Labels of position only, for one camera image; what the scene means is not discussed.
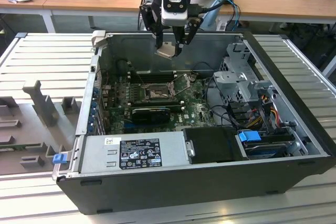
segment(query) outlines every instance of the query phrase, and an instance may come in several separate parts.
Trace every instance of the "warning label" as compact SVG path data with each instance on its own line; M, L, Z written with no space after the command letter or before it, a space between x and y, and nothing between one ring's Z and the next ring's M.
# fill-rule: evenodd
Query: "warning label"
M162 166L160 142L158 138L120 141L121 169Z

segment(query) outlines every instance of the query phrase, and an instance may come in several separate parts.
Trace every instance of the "white sticker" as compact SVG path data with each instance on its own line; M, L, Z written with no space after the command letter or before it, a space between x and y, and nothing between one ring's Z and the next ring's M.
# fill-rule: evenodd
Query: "white sticker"
M105 137L105 145L109 144L119 144L121 137Z
M14 149L13 148L3 148L3 149L0 149L0 152L13 152Z

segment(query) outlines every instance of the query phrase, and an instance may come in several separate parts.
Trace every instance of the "desk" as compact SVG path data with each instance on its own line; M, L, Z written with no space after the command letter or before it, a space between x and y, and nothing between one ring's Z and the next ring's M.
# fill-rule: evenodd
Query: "desk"
M265 22L333 24L336 0L235 0L241 9L241 20ZM49 33L55 32L54 15L132 16L138 13L140 0L33 0L11 4L0 1L0 13L40 14ZM233 13L231 6L219 12L222 21Z

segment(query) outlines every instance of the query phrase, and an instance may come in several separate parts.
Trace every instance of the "label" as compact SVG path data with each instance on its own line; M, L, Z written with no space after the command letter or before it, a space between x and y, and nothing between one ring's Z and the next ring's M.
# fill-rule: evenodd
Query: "label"
M109 144L119 144L119 142L121 141L121 137L105 137L105 145L109 145Z
M3 149L0 149L0 152L13 152L14 149L13 148L3 148Z
M162 166L160 141L158 138L120 141L121 169Z

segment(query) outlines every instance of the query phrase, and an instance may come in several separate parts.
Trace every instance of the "blue clip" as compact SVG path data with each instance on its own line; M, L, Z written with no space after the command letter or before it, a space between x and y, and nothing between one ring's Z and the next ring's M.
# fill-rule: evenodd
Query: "blue clip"
M242 142L261 141L260 135L257 131L243 131L239 133L238 136Z
M52 159L53 164L66 164L67 163L67 156L68 154L55 154L54 158Z

